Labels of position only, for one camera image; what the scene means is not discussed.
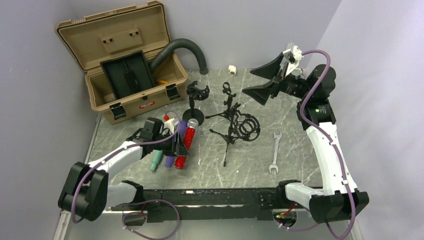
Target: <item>black flexible hose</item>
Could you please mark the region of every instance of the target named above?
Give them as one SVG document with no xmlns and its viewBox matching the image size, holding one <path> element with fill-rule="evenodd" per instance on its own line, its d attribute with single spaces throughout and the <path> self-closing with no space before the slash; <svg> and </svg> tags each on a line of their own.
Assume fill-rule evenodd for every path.
<svg viewBox="0 0 424 240">
<path fill-rule="evenodd" d="M 179 48 L 188 49 L 194 54 L 200 68 L 200 74 L 206 75 L 209 72 L 206 66 L 205 55 L 200 47 L 193 41 L 186 38 L 178 38 L 168 43 L 150 62 L 150 72 L 153 73 L 161 65 L 161 63 L 174 52 L 174 50 Z"/>
</svg>

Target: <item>toolbox latch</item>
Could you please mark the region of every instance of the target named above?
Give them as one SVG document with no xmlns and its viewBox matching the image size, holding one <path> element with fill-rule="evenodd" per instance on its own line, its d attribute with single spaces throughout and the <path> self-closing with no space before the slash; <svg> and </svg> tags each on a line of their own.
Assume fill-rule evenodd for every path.
<svg viewBox="0 0 424 240">
<path fill-rule="evenodd" d="M 166 87 L 166 95 L 168 95 L 169 100 L 174 100 L 181 97 L 181 95 L 178 93 L 177 85 L 175 83 Z"/>
<path fill-rule="evenodd" d="M 127 113 L 125 112 L 124 106 L 122 106 L 122 104 L 120 102 L 110 105 L 109 106 L 110 110 L 113 113 L 113 118 L 115 120 L 124 118 L 127 116 Z"/>
</svg>

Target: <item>black bracket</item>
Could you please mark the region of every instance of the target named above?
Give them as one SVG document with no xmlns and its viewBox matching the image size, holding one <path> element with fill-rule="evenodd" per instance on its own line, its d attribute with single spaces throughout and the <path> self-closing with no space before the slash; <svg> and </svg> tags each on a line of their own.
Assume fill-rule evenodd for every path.
<svg viewBox="0 0 424 240">
<path fill-rule="evenodd" d="M 201 110 L 195 108 L 195 101 L 203 101 L 207 99 L 211 90 L 209 89 L 209 86 L 206 86 L 204 89 L 199 89 L 195 87 L 197 84 L 198 81 L 193 81 L 187 86 L 188 102 L 190 105 L 190 109 L 186 110 L 183 113 L 182 120 L 188 123 L 190 119 L 196 119 L 200 126 L 205 120 L 205 115 Z"/>
<path fill-rule="evenodd" d="M 286 194 L 286 185 L 287 184 L 294 184 L 294 183 L 300 183 L 301 181 L 297 180 L 297 179 L 293 179 L 293 180 L 284 180 L 284 181 L 280 181 L 278 183 L 277 186 L 277 201 L 282 204 L 282 203 L 289 203 L 292 204 L 293 201 L 289 200 L 287 198 L 287 194 Z"/>
<path fill-rule="evenodd" d="M 123 180 L 122 182 L 125 183 L 125 184 L 129 184 L 136 189 L 134 199 L 131 202 L 132 204 L 141 203 L 141 202 L 144 202 L 146 200 L 145 196 L 144 196 L 144 188 L 143 188 L 142 185 L 140 185 L 136 182 L 130 181 L 130 180 Z M 138 206 L 134 205 L 133 209 L 138 210 L 137 207 Z"/>
<path fill-rule="evenodd" d="M 170 135 L 169 132 L 163 131 L 164 123 L 162 120 L 154 117 L 148 117 L 144 123 L 143 128 L 139 128 L 135 131 L 127 141 L 135 143 L 142 143 L 145 141 L 158 141 L 164 139 Z M 142 157 L 144 158 L 147 154 L 153 150 L 161 150 L 165 156 L 188 156 L 189 151 L 183 144 L 182 136 L 177 133 L 176 137 L 173 137 L 167 141 L 157 144 L 151 144 L 143 147 Z"/>
<path fill-rule="evenodd" d="M 127 116 L 124 106 L 120 102 L 110 105 L 110 110 L 113 113 L 113 119 L 118 120 Z"/>
<path fill-rule="evenodd" d="M 171 101 L 181 97 L 181 95 L 178 93 L 178 88 L 175 83 L 166 87 L 166 95 Z"/>
<path fill-rule="evenodd" d="M 275 192 L 261 190 L 258 200 L 260 209 L 275 209 L 278 206 Z"/>
</svg>

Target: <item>round base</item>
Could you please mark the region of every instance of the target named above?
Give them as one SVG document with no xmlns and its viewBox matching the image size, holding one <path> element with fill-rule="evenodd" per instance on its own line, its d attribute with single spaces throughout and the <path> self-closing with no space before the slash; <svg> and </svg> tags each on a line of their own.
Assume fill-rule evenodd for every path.
<svg viewBox="0 0 424 240">
<path fill-rule="evenodd" d="M 194 114 L 192 115 L 191 109 L 186 110 L 182 115 L 182 120 L 188 123 L 190 119 L 196 119 L 199 122 L 199 126 L 202 125 L 203 121 L 205 120 L 205 115 L 203 112 L 197 108 L 195 108 L 193 112 Z"/>
</svg>

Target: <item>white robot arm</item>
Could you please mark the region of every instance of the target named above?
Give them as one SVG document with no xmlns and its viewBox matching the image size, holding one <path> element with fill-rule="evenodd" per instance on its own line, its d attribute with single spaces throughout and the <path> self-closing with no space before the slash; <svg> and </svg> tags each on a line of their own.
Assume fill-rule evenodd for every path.
<svg viewBox="0 0 424 240">
<path fill-rule="evenodd" d="M 327 65 L 316 66 L 306 79 L 291 74 L 303 56 L 309 53 L 324 54 Z M 298 180 L 285 180 L 278 184 L 277 198 L 302 205 L 319 224 L 354 218 L 355 213 L 358 214 L 368 204 L 369 198 L 367 192 L 358 191 L 340 149 L 336 118 L 328 100 L 336 87 L 336 71 L 330 67 L 328 54 L 320 50 L 302 52 L 290 43 L 276 59 L 252 69 L 250 73 L 270 80 L 242 90 L 261 105 L 279 92 L 301 99 L 297 103 L 297 116 L 312 142 L 321 170 L 322 188 L 311 188 Z"/>
<path fill-rule="evenodd" d="M 143 128 L 137 130 L 114 151 L 89 164 L 75 163 L 63 186 L 58 206 L 70 212 L 74 209 L 76 215 L 94 221 L 105 208 L 144 201 L 141 185 L 125 180 L 109 186 L 109 179 L 153 150 L 161 150 L 165 156 L 187 156 L 188 150 L 180 134 L 174 134 L 177 125 L 175 118 L 163 123 L 160 119 L 149 117 Z M 78 192 L 77 189 L 84 178 L 84 184 L 89 185 L 83 185 Z"/>
<path fill-rule="evenodd" d="M 315 150 L 319 169 L 321 170 L 322 189 L 311 188 L 303 185 L 301 182 L 291 183 L 285 186 L 287 198 L 301 204 L 307 209 L 310 209 L 309 202 L 313 196 L 331 196 L 335 193 L 347 194 L 345 187 L 346 182 L 342 178 L 340 162 L 333 148 L 333 145 L 337 145 L 340 153 L 342 152 L 337 138 L 336 124 L 323 122 L 319 124 L 319 127 L 330 134 L 331 138 L 334 140 L 332 144 L 330 144 L 324 134 L 314 126 L 310 126 L 306 129 L 307 136 L 312 142 L 313 149 Z M 343 163 L 350 191 L 354 193 L 357 189 L 357 185 L 348 171 L 344 158 Z"/>
</svg>

